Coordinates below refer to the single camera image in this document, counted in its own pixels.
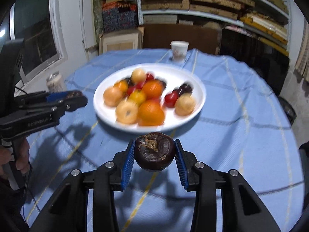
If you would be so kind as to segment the window with metal frame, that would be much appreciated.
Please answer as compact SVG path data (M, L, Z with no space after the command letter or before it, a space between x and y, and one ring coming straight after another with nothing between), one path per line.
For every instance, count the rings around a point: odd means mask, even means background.
M1 47L9 40L25 40L25 57L17 85L61 61L65 55L58 0L17 0L1 23Z

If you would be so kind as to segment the small red tomato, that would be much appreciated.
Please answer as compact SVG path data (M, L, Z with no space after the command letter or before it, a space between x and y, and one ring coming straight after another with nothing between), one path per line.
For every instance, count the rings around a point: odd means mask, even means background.
M146 81L154 80L155 79L154 77L155 76L152 73L150 72L146 73Z

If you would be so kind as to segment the beige patterned curtain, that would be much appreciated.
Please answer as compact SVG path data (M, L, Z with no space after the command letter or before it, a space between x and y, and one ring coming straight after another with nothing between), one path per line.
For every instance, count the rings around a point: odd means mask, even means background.
M301 42L301 48L297 61L295 63L295 69L297 73L308 83L308 47L309 47L309 36L308 36L308 22L304 20L304 30Z

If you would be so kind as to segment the small yellow green tomato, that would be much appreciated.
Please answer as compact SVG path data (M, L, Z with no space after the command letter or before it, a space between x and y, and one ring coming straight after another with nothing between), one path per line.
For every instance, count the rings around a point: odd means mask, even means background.
M128 90L128 83L126 80L121 80L116 82L114 87L118 88L123 94L125 94Z

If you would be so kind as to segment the white oval plate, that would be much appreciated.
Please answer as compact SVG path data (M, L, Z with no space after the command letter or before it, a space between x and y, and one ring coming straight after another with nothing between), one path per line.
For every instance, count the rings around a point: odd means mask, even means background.
M116 120L116 107L110 107L104 103L104 91L109 87L114 87L116 82L124 80L124 78L131 78L132 72L136 68L142 68L146 73L152 73L155 77L154 80L160 81L164 87L160 98L146 99L146 101L157 101L165 112L165 122L160 126L139 126L138 120L136 123L131 125L122 124ZM191 95L196 101L194 112L192 112L192 114L189 116L178 116L175 113L175 107L168 108L165 106L165 96L171 92L178 93L178 89L183 83L188 83L192 86L193 92ZM123 94L122 100L128 100L126 93ZM203 85L202 81L193 73L187 71L186 69L181 69L179 67L167 64L144 63L130 66L128 68L123 68L119 71L113 72L109 77L105 78L95 91L93 97L93 106L97 116L110 127L119 129L121 131L145 134L147 132L153 131L169 131L188 123L198 115L198 113L203 108L205 101L205 86Z

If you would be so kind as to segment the small orange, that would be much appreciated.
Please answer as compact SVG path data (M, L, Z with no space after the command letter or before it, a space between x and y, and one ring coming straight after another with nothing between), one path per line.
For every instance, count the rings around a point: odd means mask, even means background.
M147 99L160 98L164 87L158 80L150 80L146 82L141 89L145 93Z

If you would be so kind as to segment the large orange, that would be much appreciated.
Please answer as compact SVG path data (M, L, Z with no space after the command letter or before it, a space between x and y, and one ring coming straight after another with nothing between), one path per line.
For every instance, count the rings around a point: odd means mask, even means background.
M145 101L139 106L139 126L160 126L165 122L165 117L165 112L157 101Z

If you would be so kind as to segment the striped pepino melon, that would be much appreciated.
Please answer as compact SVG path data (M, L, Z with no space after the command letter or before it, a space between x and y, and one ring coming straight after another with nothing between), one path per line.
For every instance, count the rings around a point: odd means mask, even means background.
M175 103L175 113L178 116L189 116L194 112L196 101L190 93L184 93Z

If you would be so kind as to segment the dark mangosteen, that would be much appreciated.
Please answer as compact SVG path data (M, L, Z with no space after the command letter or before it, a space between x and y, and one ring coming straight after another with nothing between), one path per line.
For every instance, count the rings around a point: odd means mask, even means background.
M135 161L144 170L164 170L172 163L175 153L174 140L161 132L151 132L135 139Z
M134 82L129 77L124 78L124 80L127 82L128 86L134 86L135 85Z

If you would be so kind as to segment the yellow orange tomato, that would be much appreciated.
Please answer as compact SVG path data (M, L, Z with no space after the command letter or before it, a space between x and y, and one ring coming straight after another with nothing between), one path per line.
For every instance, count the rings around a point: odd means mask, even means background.
M146 99L147 96L142 90L134 90L128 97L128 100L133 101L137 105L141 105Z

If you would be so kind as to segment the white paper cup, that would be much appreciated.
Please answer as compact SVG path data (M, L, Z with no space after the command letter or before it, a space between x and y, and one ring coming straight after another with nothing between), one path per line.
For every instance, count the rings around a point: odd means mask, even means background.
M188 51L189 43L186 41L174 40L170 43L172 50L172 60L174 62L184 62Z

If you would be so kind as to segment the metal storage shelf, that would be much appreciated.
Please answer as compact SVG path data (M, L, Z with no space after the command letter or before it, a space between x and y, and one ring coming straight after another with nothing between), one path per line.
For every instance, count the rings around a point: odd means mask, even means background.
M141 25L228 27L288 52L287 0L137 0Z

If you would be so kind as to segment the dark purple plum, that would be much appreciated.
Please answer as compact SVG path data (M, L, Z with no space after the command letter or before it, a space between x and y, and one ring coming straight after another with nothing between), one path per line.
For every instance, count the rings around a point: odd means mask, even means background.
M188 83L183 83L179 89L178 89L178 95L181 96L185 93L189 93L189 94L192 94L193 92L193 88L190 84Z

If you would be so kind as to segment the pale yellow pear fruit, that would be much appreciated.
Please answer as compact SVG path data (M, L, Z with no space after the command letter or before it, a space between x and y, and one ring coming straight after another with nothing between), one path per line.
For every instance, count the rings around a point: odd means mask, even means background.
M104 91L104 103L110 107L116 107L123 98L123 92L117 87L109 87Z
M146 80L146 72L142 68L136 68L132 72L131 81L134 84L138 84L139 82L144 82Z

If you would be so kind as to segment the large pale yellow round fruit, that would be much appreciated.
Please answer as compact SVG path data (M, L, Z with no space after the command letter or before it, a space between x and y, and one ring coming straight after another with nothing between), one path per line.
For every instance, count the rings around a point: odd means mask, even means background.
M125 125L137 122L138 105L130 100L122 100L116 107L116 120Z

